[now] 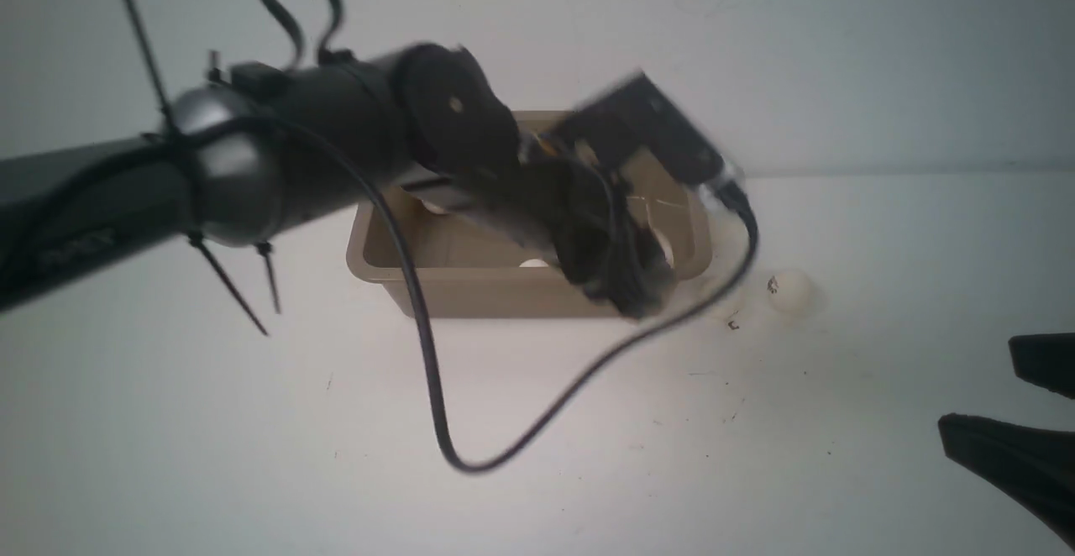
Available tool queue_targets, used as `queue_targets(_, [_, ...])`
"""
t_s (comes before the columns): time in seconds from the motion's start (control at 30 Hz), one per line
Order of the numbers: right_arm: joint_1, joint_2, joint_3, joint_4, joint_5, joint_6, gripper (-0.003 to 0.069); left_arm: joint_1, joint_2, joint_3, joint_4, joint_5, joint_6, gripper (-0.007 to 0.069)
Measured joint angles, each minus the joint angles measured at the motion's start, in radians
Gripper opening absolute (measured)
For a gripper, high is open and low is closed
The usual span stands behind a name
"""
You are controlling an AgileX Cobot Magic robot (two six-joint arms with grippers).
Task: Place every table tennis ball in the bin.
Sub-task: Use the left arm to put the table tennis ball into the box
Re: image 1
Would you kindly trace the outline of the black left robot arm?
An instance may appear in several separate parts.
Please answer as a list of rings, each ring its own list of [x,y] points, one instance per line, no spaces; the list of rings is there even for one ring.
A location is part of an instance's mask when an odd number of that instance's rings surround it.
[[[176,134],[4,159],[4,310],[173,237],[261,246],[392,187],[538,251],[622,316],[653,315],[674,284],[624,181],[526,155],[531,140],[467,49],[291,73],[236,65],[172,112]]]

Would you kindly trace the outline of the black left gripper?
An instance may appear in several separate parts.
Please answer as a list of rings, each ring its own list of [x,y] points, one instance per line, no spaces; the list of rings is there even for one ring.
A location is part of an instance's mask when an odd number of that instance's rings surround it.
[[[628,211],[605,171],[564,157],[521,165],[521,246],[560,271],[594,304],[624,318],[660,314],[676,277],[653,231]]]

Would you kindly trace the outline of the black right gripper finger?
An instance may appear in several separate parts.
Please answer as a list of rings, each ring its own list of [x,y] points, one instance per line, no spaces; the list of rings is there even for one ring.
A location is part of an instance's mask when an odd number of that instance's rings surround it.
[[[946,457],[1004,491],[1074,548],[1074,433],[981,416],[937,422]]]
[[[1014,336],[1007,346],[1018,379],[1074,399],[1074,333]]]

